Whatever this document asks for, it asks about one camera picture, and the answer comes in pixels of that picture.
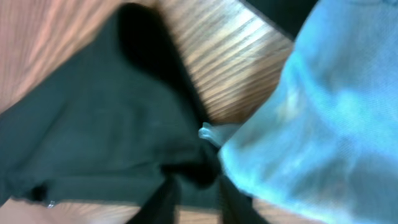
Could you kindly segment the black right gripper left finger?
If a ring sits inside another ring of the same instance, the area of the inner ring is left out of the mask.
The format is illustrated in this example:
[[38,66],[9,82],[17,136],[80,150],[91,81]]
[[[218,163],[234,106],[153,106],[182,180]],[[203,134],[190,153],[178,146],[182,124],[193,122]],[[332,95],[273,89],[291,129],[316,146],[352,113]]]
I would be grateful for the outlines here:
[[174,224],[180,187],[169,177],[126,224]]

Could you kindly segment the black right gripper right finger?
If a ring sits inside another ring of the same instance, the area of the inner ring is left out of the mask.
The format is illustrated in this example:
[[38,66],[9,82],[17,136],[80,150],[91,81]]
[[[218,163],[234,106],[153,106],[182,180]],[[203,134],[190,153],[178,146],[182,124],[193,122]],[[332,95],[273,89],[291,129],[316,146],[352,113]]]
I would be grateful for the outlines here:
[[270,224],[224,175],[218,178],[222,224]]

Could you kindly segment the black t-shirt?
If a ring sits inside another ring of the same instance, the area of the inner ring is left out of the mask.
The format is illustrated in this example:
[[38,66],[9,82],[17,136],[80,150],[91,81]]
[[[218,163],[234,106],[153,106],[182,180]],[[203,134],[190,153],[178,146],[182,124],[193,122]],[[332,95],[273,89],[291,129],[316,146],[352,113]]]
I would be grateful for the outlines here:
[[215,208],[205,108],[158,13],[123,4],[96,39],[1,115],[1,201],[144,203],[172,176]]

